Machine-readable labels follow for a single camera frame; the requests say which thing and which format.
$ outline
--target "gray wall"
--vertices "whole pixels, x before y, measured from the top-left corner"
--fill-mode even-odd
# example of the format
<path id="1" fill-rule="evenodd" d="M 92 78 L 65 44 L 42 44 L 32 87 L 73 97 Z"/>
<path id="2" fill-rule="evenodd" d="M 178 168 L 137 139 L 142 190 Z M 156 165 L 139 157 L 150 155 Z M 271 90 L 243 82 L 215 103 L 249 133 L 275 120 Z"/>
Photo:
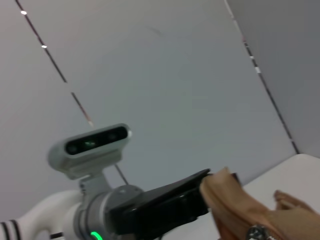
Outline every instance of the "gray wall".
<path id="1" fill-rule="evenodd" d="M 320 157 L 320 2 L 228 2 L 298 149 Z"/>
<path id="2" fill-rule="evenodd" d="M 0 9 L 0 217 L 22 215 L 76 183 L 49 147 L 125 122 L 120 164 L 145 190 L 230 166 L 245 182 L 294 154 L 220 0 L 21 0 L 61 67 L 59 78 L 14 1 Z M 123 184 L 114 168 L 113 186 Z"/>

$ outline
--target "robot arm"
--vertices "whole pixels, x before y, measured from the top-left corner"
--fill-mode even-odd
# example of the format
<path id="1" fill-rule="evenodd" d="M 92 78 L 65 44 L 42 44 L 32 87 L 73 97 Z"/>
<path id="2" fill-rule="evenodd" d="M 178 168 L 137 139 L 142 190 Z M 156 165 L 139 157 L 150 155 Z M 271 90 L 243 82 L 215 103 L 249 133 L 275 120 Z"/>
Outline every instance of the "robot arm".
<path id="1" fill-rule="evenodd" d="M 88 227 L 92 225 L 91 239 L 102 238 L 103 229 L 94 231 L 93 223 L 97 221 L 99 225 L 99 220 L 90 217 L 101 212 L 102 226 L 107 229 L 108 239 L 131 235 L 135 240 L 153 240 L 178 226 L 195 221 L 197 217 L 208 213 L 199 185 L 209 171 L 200 171 L 147 192 L 139 190 L 138 194 L 135 193 L 138 188 L 132 185 L 101 193 L 101 197 L 92 200 L 85 211 L 85 216 L 91 219 L 88 222 Z M 21 218 L 2 223 L 5 227 L 2 228 L 0 240 L 34 240 L 42 231 L 48 231 L 50 239 L 54 240 L 82 239 L 75 224 L 83 198 L 84 195 L 77 190 L 58 192 L 47 197 Z"/>
<path id="2" fill-rule="evenodd" d="M 53 194 L 19 219 L 2 222 L 0 240 L 34 240 L 42 231 L 59 236 L 63 232 L 66 212 L 81 201 L 82 195 L 77 190 Z"/>
<path id="3" fill-rule="evenodd" d="M 49 165 L 80 179 L 80 190 L 56 193 L 18 220 L 3 222 L 0 240 L 34 240 L 41 231 L 55 240 L 153 240 L 206 214 L 199 186 L 209 169 L 147 192 L 109 186 L 102 170 L 121 160 L 131 136 L 118 124 L 54 145 Z"/>

